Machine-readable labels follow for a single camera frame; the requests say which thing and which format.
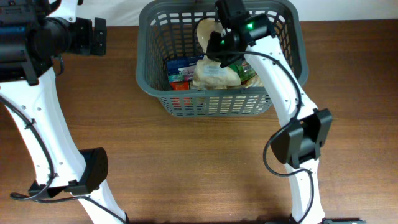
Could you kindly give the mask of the green lid jar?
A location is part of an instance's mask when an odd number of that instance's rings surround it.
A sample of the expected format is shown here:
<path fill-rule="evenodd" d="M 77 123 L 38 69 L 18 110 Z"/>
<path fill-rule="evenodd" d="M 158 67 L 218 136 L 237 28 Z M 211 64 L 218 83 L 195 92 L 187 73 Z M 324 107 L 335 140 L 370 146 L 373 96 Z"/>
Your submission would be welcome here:
<path fill-rule="evenodd" d="M 230 67 L 238 74 L 241 82 L 246 82 L 256 75 L 255 70 L 245 60 L 234 62 Z"/>

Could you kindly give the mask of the blue cardboard box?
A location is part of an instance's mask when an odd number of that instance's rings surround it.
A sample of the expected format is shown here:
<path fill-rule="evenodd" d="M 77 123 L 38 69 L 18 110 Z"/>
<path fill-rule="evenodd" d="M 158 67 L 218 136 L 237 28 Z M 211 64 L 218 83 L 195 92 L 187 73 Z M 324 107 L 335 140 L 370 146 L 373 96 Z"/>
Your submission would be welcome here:
<path fill-rule="evenodd" d="M 179 57 L 165 62 L 167 77 L 170 83 L 189 82 L 193 79 L 197 62 L 202 60 L 204 55 L 192 57 Z"/>

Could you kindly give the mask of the beige paper pouch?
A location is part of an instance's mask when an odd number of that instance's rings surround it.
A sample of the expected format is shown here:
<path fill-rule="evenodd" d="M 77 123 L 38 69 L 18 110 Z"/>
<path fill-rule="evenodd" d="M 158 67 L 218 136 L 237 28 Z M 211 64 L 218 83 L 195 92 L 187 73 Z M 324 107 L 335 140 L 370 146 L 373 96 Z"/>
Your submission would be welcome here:
<path fill-rule="evenodd" d="M 262 83 L 262 80 L 260 79 L 259 75 L 254 75 L 248 80 L 245 80 L 242 82 L 242 85 L 240 86 L 241 88 L 257 88 L 257 87 L 263 87 L 264 84 Z"/>
<path fill-rule="evenodd" d="M 200 47 L 206 53 L 211 33 L 223 32 L 223 27 L 213 19 L 204 19 L 198 23 L 196 35 Z M 240 86 L 239 75 L 231 68 L 220 67 L 221 63 L 210 60 L 206 55 L 198 60 L 193 73 L 193 86 L 199 89 L 227 89 L 231 86 Z"/>

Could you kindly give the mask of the orange pasta packet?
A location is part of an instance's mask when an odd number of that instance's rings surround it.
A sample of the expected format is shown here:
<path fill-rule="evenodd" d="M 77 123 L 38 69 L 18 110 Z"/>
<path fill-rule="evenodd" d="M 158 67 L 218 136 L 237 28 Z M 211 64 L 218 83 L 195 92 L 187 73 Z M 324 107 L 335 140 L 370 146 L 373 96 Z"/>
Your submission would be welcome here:
<path fill-rule="evenodd" d="M 173 82 L 170 84 L 173 90 L 189 90 L 191 89 L 191 82 Z"/>

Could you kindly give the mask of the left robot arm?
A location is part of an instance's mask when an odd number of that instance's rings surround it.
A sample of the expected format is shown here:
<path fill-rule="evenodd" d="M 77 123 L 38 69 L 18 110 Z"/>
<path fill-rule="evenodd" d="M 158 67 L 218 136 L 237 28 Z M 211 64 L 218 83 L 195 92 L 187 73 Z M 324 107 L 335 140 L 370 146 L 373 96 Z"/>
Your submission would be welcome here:
<path fill-rule="evenodd" d="M 59 193 L 68 192 L 92 222 L 127 223 L 128 216 L 106 181 L 106 151 L 76 147 L 57 96 L 54 61 L 64 53 L 106 53 L 106 20 L 78 17 L 80 5 L 80 1 L 1 2 L 1 103 L 26 144 L 36 174 L 27 194 L 10 196 L 59 203 Z"/>

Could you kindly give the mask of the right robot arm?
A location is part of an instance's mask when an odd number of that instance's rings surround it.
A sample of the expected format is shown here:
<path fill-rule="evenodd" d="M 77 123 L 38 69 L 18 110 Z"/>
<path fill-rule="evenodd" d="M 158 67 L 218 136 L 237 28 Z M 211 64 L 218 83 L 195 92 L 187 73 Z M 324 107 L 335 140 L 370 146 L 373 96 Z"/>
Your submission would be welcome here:
<path fill-rule="evenodd" d="M 284 165 L 281 174 L 289 180 L 292 193 L 290 223 L 324 223 L 319 186 L 320 149 L 326 141 L 333 117 L 320 110 L 305 94 L 285 59 L 274 26 L 265 14 L 255 16 L 242 1 L 215 2 L 225 34 L 213 32 L 206 55 L 222 68 L 245 59 L 258 74 L 270 96 L 281 128 L 265 145 Z"/>

